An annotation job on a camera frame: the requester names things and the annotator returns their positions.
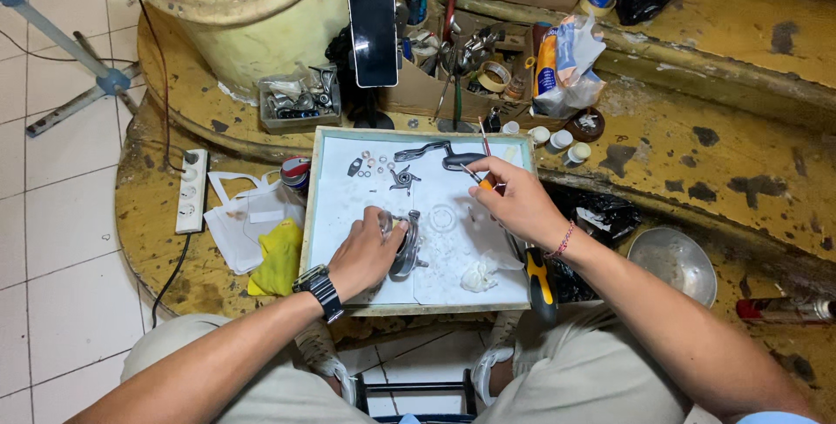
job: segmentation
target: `metal bowl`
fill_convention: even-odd
[[[663,227],[642,232],[630,246],[627,259],[706,308],[716,299],[717,278],[711,260],[681,232]]]

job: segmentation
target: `white sneaker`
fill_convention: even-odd
[[[340,381],[343,399],[354,406],[357,397],[357,387],[349,376],[349,371],[337,357],[337,349],[331,333],[321,320],[313,322],[296,336],[296,345],[310,369],[320,376],[335,376]]]
[[[522,315],[522,311],[501,311],[496,315],[496,323],[493,324],[491,330],[491,344],[487,346],[487,350],[471,370],[475,394],[487,406],[491,406],[496,400],[488,392],[491,367],[496,365],[496,362],[504,362],[513,357],[517,323]]]

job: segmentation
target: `wristwatch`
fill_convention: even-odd
[[[337,289],[331,283],[328,277],[328,266],[319,264],[319,266],[308,269],[307,272],[299,276],[293,281],[293,291],[310,292],[322,304],[322,309],[325,310],[325,318],[328,323],[338,319],[343,314],[343,305],[340,303],[340,295],[337,294]]]

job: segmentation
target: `electrical outlet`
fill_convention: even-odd
[[[177,203],[178,235],[203,231],[203,207],[206,206],[206,172],[209,169],[209,153],[206,150],[189,150],[197,155],[197,162],[189,164],[183,158],[180,176],[180,199]]]

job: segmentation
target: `bracelet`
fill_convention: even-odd
[[[570,220],[570,229],[566,232],[566,236],[563,237],[563,241],[560,243],[557,251],[550,252],[549,254],[545,255],[546,259],[553,259],[559,257],[563,254],[563,251],[566,251],[566,248],[570,245],[570,237],[572,236],[572,231],[574,230],[574,220]]]

